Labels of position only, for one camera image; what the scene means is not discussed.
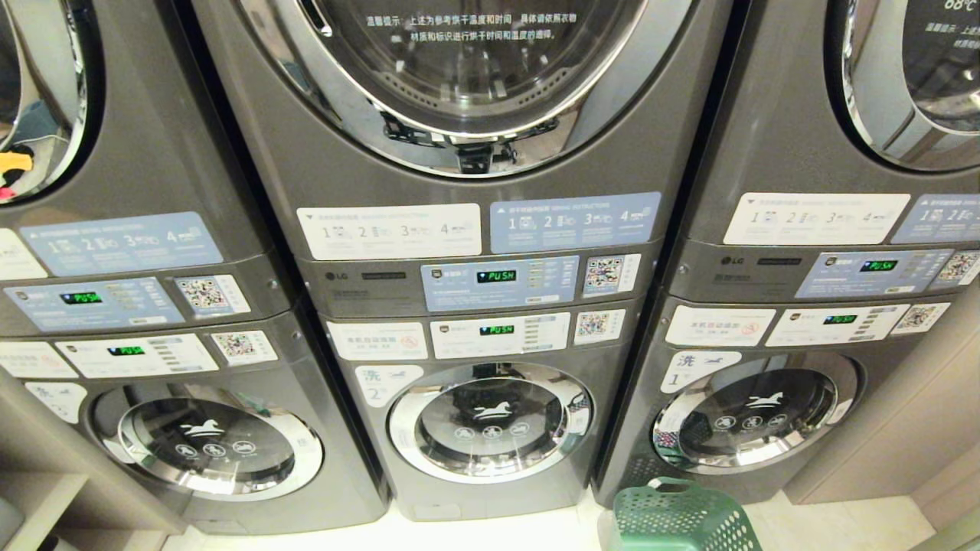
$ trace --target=washer door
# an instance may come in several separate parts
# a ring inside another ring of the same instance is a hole
[[[398,452],[424,473],[466,484],[532,476],[570,454],[592,418],[585,388],[531,364],[480,364],[428,377],[389,418]]]
[[[119,388],[100,397],[93,425],[122,461],[216,501],[285,495],[306,485],[323,463],[319,438],[296,416],[207,386]]]
[[[73,3],[0,3],[0,207],[55,183],[81,146],[89,92],[82,54],[93,43]]]
[[[654,72],[692,4],[238,2],[328,121],[389,159],[466,177],[527,170],[594,136]]]
[[[831,82],[860,139],[908,169],[980,166],[980,2],[839,4]]]
[[[857,366],[837,354],[739,364],[676,395],[654,422],[654,448],[691,473],[761,469],[813,444],[843,419],[857,392]]]

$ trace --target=instruction label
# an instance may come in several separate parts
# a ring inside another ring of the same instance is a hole
[[[797,298],[838,298],[922,292],[953,249],[821,253]]]
[[[875,245],[902,215],[907,193],[744,193],[726,245]]]
[[[78,411],[88,391],[73,382],[25,382],[24,388],[62,421],[78,424]]]
[[[266,332],[262,330],[214,333],[211,338],[230,367],[275,362],[279,359]]]
[[[46,342],[0,342],[0,367],[19,378],[78,378]]]
[[[571,314],[432,322],[435,357],[481,358],[564,350]]]
[[[58,350],[88,378],[185,375],[218,370],[196,334],[66,340]]]
[[[661,392],[671,394],[688,384],[742,361],[741,352],[684,350],[673,355],[661,382]]]
[[[337,354],[345,360],[425,360],[425,329],[403,324],[326,323]]]
[[[639,253],[590,258],[585,267],[582,298],[632,291],[642,258]]]
[[[936,280],[929,289],[944,289],[969,285],[980,275],[980,251],[959,251],[950,257],[946,265],[939,270]]]
[[[575,317],[576,346],[606,340],[617,340],[622,332],[626,310],[603,310],[599,312],[579,312]]]
[[[365,402],[372,408],[387,405],[400,390],[424,373],[419,366],[357,366],[354,369]]]
[[[952,302],[913,304],[892,329],[892,334],[924,333],[931,329],[952,305]]]
[[[980,240],[980,193],[918,198],[892,238],[893,243]]]
[[[772,308],[674,310],[666,341],[684,346],[756,346],[776,316]]]
[[[812,346],[881,340],[908,310],[908,304],[844,308],[788,309],[766,346]]]
[[[539,306],[575,299],[578,257],[421,267],[429,312]]]
[[[184,321],[155,277],[7,287],[4,292],[42,331],[159,326]]]
[[[477,256],[483,251],[475,203],[296,209],[317,260]]]
[[[41,279],[48,273],[12,229],[0,227],[0,281]]]
[[[197,213],[174,213],[21,228],[55,276],[90,276],[224,261]]]
[[[252,311],[234,275],[175,277],[180,294],[200,318],[232,316]]]
[[[657,191],[497,201],[490,205],[490,248],[502,254],[644,243],[660,202]]]

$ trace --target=stacked washer dryer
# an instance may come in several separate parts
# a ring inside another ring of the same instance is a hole
[[[0,19],[0,366],[204,531],[380,516],[172,7]]]
[[[195,3],[407,517],[581,496],[729,8]]]
[[[601,502],[767,499],[976,278],[978,9],[753,3]]]

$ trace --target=tile floor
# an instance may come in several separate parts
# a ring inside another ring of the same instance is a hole
[[[746,508],[765,551],[903,551],[935,531],[908,497],[794,506],[780,492]],[[395,508],[378,522],[278,536],[209,536],[190,529],[164,551],[600,551],[610,513],[591,494],[577,507],[486,521],[412,523]]]

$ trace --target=plastic basket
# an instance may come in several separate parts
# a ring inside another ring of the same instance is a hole
[[[749,517],[727,494],[660,477],[626,488],[613,505],[610,551],[760,551]]]

